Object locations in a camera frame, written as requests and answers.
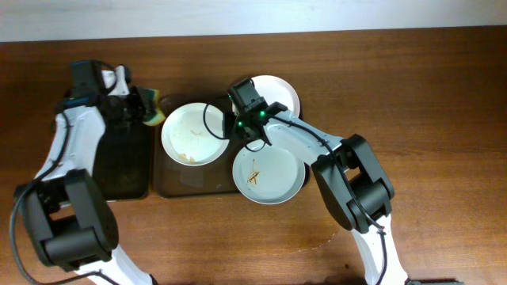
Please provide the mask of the green yellow sponge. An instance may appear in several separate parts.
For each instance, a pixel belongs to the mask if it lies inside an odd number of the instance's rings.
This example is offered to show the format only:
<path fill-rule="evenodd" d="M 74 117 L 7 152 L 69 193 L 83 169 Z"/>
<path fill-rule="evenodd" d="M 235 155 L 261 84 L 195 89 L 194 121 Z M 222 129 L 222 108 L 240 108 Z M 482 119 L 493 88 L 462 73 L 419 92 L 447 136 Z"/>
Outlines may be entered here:
<path fill-rule="evenodd" d="M 145 108 L 143 123 L 150 127 L 162 123 L 166 116 L 159 107 L 160 92 L 157 89 L 143 89 L 141 97 Z"/>

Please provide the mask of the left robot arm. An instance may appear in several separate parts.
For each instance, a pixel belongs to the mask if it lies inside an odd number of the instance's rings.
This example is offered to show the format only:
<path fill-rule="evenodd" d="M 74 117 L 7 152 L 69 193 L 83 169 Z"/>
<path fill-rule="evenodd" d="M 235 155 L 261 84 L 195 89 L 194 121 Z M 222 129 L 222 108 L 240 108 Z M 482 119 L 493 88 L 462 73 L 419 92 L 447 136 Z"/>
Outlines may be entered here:
<path fill-rule="evenodd" d="M 132 84 L 125 65 L 71 64 L 72 86 L 55 107 L 55 136 L 35 178 L 17 187 L 21 219 L 42 264 L 96 284 L 152 284 L 120 246 L 112 201 L 144 197 L 158 91 Z"/>

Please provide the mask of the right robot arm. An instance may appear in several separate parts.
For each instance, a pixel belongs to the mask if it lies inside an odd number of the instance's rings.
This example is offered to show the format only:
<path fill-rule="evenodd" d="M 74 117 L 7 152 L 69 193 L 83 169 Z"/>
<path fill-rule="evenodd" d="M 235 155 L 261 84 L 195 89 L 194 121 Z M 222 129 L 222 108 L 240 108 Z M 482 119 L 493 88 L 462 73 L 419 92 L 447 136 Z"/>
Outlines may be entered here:
<path fill-rule="evenodd" d="M 330 135 L 279 102 L 268 104 L 252 78 L 227 91 L 236 113 L 225 116 L 229 139 L 260 139 L 308 164 L 328 212 L 356 242 L 368 284 L 407 284 L 391 232 L 395 190 L 368 141 Z"/>

